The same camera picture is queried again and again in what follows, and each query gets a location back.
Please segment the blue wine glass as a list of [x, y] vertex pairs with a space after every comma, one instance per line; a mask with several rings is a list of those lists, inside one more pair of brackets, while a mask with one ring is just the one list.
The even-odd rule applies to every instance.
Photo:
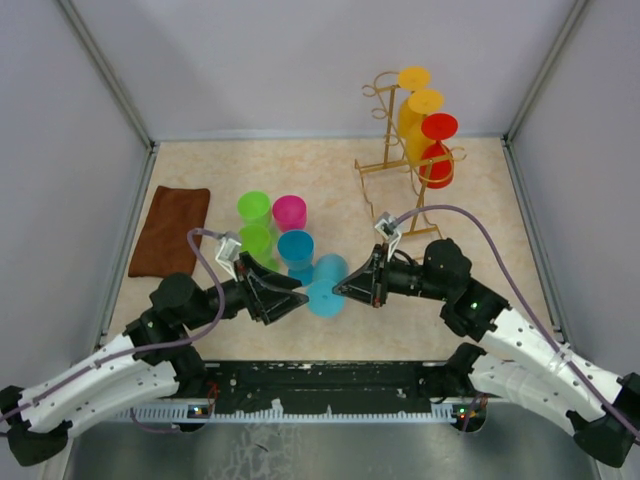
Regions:
[[346, 299], [334, 294], [334, 287], [348, 275], [348, 264], [338, 254], [320, 257], [315, 265], [313, 280], [307, 289], [309, 310], [321, 318], [333, 318], [344, 308]]
[[314, 271], [313, 237], [304, 230], [289, 230], [280, 236], [277, 250], [287, 268], [288, 275], [299, 280], [303, 286], [309, 285]]

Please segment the green wine glass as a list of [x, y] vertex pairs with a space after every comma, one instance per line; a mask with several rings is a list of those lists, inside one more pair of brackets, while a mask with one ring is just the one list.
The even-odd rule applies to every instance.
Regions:
[[259, 224], [249, 224], [239, 230], [242, 250], [248, 252], [260, 265], [278, 272], [279, 264], [273, 257], [270, 231]]
[[271, 200], [263, 191], [249, 191], [237, 201], [237, 212], [245, 224], [269, 226], [272, 219]]

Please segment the pink wine glass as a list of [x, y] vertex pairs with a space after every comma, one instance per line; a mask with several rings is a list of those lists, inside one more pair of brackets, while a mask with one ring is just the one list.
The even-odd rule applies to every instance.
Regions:
[[303, 230], [307, 223], [307, 204], [297, 195], [284, 195], [274, 202], [272, 215], [281, 232]]

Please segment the red wine glass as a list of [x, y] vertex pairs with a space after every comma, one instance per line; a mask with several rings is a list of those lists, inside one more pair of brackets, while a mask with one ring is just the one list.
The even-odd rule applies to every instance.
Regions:
[[429, 189], [445, 188], [453, 180], [454, 160], [444, 141], [453, 137], [457, 130], [458, 121], [449, 113], [431, 114], [423, 123], [423, 132], [435, 141], [424, 150], [420, 159], [419, 175]]

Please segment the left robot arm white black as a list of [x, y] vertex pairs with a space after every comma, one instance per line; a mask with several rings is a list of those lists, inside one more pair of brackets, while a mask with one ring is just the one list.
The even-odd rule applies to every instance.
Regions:
[[59, 454], [68, 441], [111, 416], [155, 399], [194, 397], [208, 384], [193, 345], [198, 334], [247, 311], [272, 324], [309, 298], [300, 281], [243, 253], [234, 278], [204, 290], [174, 273], [150, 295], [151, 306], [125, 330], [68, 370], [36, 386], [1, 392], [8, 447], [22, 467]]

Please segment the yellow wine glass front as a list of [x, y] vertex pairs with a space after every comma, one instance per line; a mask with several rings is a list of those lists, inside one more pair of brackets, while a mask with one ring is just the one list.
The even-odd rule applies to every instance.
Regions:
[[429, 119], [431, 114], [437, 113], [444, 104], [444, 96], [441, 92], [434, 89], [417, 91], [411, 97], [412, 106], [416, 112], [419, 112], [419, 118], [410, 127], [406, 137], [406, 153], [408, 159], [417, 163], [424, 150], [435, 143], [423, 132], [423, 123]]

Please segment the yellow wine glass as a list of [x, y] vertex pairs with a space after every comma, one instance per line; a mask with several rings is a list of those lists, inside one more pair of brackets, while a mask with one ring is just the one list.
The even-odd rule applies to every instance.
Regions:
[[400, 89], [409, 92], [409, 96], [398, 109], [397, 132], [401, 138], [406, 138], [410, 127], [417, 121], [420, 113], [412, 106], [411, 97], [417, 91], [424, 90], [431, 79], [430, 72], [422, 66], [410, 66], [400, 71], [397, 75], [397, 85]]
[[423, 123], [429, 119], [431, 114], [437, 113], [444, 104], [444, 96], [441, 92], [434, 89], [417, 91], [411, 97], [412, 106], [416, 112], [419, 112], [419, 118], [410, 127], [406, 137], [406, 153], [408, 159], [417, 163], [424, 150], [435, 143], [423, 132]]

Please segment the yellow wine glass back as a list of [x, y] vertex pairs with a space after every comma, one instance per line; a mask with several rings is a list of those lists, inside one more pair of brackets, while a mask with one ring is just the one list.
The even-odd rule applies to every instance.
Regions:
[[409, 96], [398, 109], [397, 132], [401, 138], [406, 138], [410, 127], [417, 121], [420, 113], [412, 106], [411, 97], [417, 91], [424, 90], [431, 79], [430, 72], [422, 66], [410, 66], [400, 71], [397, 75], [397, 85], [400, 89], [409, 92]]

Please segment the brown folded cloth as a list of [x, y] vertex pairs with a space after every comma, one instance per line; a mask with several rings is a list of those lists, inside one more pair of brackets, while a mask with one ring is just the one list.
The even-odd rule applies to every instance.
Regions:
[[196, 264], [187, 234], [203, 228], [211, 193], [206, 188], [158, 186], [128, 268], [130, 278], [192, 275]]

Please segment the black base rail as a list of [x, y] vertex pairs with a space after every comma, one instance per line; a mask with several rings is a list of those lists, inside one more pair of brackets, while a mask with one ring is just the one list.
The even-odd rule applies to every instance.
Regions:
[[204, 403], [192, 417], [243, 417], [282, 410], [283, 420], [411, 421], [436, 414], [456, 398], [476, 394], [470, 380], [445, 363], [208, 363], [199, 383], [175, 396]]

